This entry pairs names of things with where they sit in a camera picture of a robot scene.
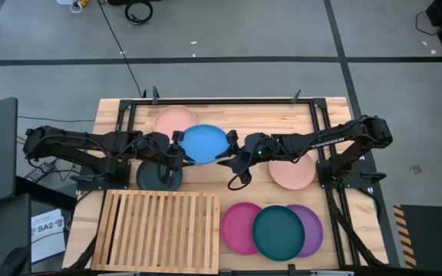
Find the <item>purple plate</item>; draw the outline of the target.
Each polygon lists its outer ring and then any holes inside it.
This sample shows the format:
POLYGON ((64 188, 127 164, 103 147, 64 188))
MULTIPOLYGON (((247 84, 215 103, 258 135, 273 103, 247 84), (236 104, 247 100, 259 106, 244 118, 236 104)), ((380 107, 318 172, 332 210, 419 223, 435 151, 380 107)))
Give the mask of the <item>purple plate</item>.
POLYGON ((288 208, 299 217, 305 231, 304 245, 297 257, 309 257, 320 249, 324 240, 322 222, 310 208, 304 205, 292 204, 288 205, 288 208))

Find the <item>black metal table frame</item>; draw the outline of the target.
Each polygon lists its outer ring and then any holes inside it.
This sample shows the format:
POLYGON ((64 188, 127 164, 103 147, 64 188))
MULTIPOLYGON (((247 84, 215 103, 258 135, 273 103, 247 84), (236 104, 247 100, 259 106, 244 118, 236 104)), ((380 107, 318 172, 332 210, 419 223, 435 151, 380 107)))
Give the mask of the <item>black metal table frame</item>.
MULTIPOLYGON (((110 110, 110 122, 120 130, 131 128, 149 133, 157 114, 170 105, 182 105, 192 110, 198 123, 211 124, 225 131, 236 130, 241 140, 251 133, 312 133, 313 125, 336 126, 351 119, 347 100, 343 97, 302 98, 293 103, 289 98, 178 98, 161 99, 153 104, 149 99, 102 100, 97 115, 104 119, 110 110)), ((325 190, 317 179, 303 189, 286 189, 269 173, 269 164, 260 163, 250 169, 251 183, 236 192, 227 188, 233 177, 231 170, 216 163, 189 166, 183 171, 182 191, 199 191, 219 195, 220 211, 239 202, 251 202, 265 208, 271 205, 301 204, 309 207, 322 220, 324 241, 312 256, 293 258, 299 270, 337 268, 338 256, 332 232, 325 190)))

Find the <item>black chair part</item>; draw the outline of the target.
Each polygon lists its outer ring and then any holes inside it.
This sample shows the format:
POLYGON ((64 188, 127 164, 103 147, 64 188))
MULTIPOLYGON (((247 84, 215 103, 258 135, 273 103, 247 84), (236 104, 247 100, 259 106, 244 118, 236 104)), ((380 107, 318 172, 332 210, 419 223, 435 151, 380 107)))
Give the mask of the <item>black chair part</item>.
POLYGON ((29 255, 28 246, 12 249, 0 265, 0 276, 21 276, 29 255))

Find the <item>wooden slatted shelf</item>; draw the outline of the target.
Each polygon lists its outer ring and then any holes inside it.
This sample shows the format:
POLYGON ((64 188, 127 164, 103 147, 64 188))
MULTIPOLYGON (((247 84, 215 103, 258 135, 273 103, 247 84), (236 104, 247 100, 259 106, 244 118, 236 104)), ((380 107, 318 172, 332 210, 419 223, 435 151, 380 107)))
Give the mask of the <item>wooden slatted shelf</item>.
POLYGON ((215 274, 219 196, 207 192, 110 190, 91 267, 100 271, 215 274))

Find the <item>black yellow-striped mat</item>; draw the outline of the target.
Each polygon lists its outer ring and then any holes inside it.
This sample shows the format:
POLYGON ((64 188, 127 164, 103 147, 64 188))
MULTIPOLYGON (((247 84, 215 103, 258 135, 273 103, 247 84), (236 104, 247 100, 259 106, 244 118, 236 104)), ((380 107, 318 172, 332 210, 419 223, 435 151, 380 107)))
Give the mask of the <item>black yellow-striped mat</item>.
POLYGON ((442 271, 442 207, 394 205, 407 268, 442 271))

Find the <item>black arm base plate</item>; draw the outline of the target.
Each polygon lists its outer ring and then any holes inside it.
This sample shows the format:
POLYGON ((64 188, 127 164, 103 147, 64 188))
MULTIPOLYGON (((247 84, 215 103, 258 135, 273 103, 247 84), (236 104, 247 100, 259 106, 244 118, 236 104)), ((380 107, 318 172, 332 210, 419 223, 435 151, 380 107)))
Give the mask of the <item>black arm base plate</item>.
POLYGON ((323 189, 370 188, 387 177, 385 173, 377 172, 363 159, 358 159, 352 164, 349 172, 345 172, 340 176, 331 173, 328 160, 318 161, 316 170, 323 189))
POLYGON ((97 166, 82 166, 80 173, 71 178, 77 183, 77 190, 128 189, 130 169, 129 162, 106 159, 97 166))

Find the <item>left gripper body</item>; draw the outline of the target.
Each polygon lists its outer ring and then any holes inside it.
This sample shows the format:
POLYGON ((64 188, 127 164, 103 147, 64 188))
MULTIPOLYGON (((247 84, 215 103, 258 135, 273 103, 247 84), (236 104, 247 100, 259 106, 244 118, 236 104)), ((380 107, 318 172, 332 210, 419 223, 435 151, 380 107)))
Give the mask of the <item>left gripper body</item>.
POLYGON ((182 170, 184 154, 178 151, 178 142, 174 142, 173 145, 171 145, 170 138, 158 132, 149 133, 144 138, 153 148, 157 164, 163 165, 173 171, 182 170))

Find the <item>salmon pink plate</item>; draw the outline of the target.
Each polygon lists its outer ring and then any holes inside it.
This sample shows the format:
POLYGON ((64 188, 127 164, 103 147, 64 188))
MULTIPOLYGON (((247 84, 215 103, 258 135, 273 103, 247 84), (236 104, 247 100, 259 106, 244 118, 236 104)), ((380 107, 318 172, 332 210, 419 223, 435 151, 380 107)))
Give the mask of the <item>salmon pink plate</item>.
POLYGON ((174 131, 184 132, 196 124, 197 118, 194 112, 185 106, 173 105, 163 108, 158 113, 153 131, 163 133, 172 139, 174 131))
POLYGON ((297 163, 271 161, 269 173, 273 180, 285 189, 304 189, 315 178, 315 162, 309 154, 305 154, 297 163))

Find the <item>black power brick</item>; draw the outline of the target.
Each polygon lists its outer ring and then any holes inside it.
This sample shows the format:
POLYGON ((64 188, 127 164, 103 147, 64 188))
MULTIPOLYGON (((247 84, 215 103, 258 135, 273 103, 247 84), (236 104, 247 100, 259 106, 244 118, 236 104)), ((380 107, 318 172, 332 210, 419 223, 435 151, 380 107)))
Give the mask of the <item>black power brick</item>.
POLYGON ((31 172, 29 172, 25 179, 31 182, 38 183, 44 177, 46 177, 50 172, 52 172, 55 168, 54 163, 43 162, 38 168, 34 168, 31 172))

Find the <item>magenta plate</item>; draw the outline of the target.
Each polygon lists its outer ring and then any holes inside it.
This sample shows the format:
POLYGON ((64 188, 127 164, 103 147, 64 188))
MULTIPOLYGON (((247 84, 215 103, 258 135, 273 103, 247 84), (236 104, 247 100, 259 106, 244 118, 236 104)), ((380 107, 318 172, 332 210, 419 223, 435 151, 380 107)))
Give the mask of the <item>magenta plate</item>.
POLYGON ((262 208, 251 202, 232 205, 221 221, 221 236, 226 246, 240 255, 254 255, 259 252, 252 236, 252 225, 262 208))

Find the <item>dark teal plate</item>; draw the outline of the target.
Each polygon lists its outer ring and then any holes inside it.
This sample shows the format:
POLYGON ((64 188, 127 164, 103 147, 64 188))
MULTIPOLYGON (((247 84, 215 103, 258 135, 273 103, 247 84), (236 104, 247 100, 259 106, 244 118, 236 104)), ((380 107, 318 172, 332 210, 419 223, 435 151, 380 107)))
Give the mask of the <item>dark teal plate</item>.
POLYGON ((300 218, 291 209, 272 205, 256 216, 252 237, 262 255, 273 261, 288 261, 302 250, 305 230, 300 218))

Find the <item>dark grey plate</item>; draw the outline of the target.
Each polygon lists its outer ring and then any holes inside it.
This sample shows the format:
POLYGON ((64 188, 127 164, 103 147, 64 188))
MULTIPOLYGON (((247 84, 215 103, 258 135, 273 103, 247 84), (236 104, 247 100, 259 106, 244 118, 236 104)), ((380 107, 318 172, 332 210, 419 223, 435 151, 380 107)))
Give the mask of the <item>dark grey plate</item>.
POLYGON ((176 191, 180 187, 183 171, 173 171, 163 165, 143 161, 136 174, 137 186, 141 190, 176 191))

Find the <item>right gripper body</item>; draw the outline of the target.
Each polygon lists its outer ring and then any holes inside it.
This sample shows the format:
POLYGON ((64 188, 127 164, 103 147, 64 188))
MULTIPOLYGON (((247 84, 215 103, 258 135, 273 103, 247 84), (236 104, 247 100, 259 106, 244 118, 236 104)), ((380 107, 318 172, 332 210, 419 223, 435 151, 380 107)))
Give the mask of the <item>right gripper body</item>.
POLYGON ((241 162, 238 169, 231 169, 235 175, 228 181, 228 184, 232 185, 238 179, 243 185, 248 185, 252 180, 249 168, 258 163, 278 160, 281 157, 280 146, 277 140, 264 133, 248 135, 242 147, 238 144, 238 138, 235 130, 230 130, 226 134, 229 146, 237 148, 237 154, 229 158, 238 157, 241 162))

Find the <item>white printed paper sheet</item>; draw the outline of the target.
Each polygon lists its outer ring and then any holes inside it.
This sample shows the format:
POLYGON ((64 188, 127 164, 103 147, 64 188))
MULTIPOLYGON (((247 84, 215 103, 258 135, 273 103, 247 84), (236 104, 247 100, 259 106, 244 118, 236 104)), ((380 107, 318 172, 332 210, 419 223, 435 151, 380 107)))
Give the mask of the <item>white printed paper sheet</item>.
POLYGON ((64 216, 59 209, 31 218, 32 264, 65 251, 64 223, 64 216))

